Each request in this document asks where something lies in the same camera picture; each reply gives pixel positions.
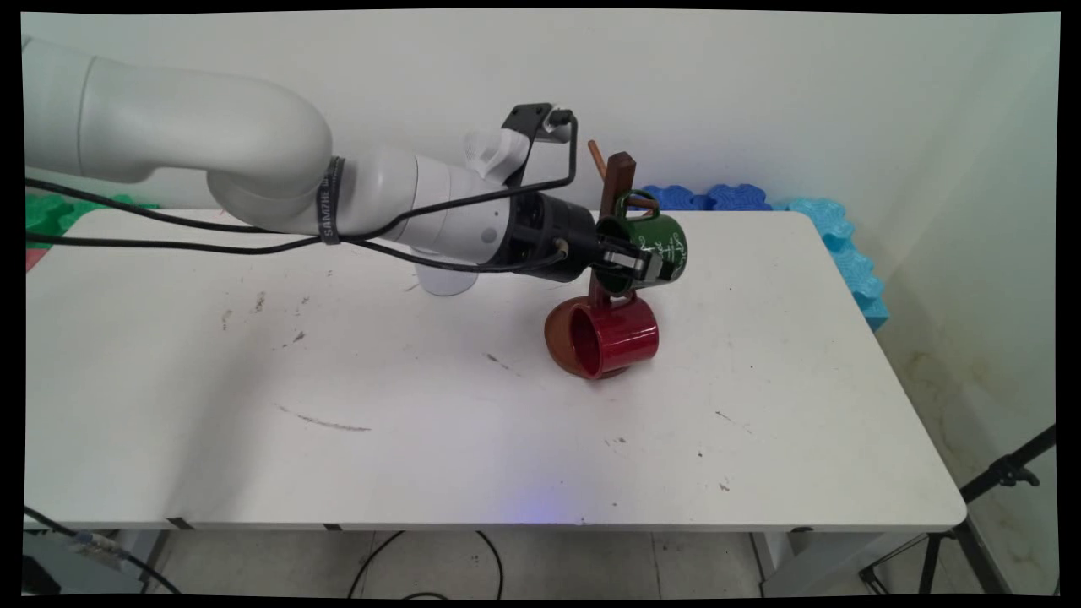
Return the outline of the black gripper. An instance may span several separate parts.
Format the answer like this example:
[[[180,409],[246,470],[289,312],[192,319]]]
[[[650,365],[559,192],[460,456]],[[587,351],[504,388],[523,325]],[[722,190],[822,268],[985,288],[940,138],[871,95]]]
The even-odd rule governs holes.
[[[505,234],[505,263],[555,282],[576,280],[588,266],[601,262],[601,288],[608,293],[665,285],[665,260],[641,249],[620,234],[597,232],[591,212],[544,193],[511,199]]]

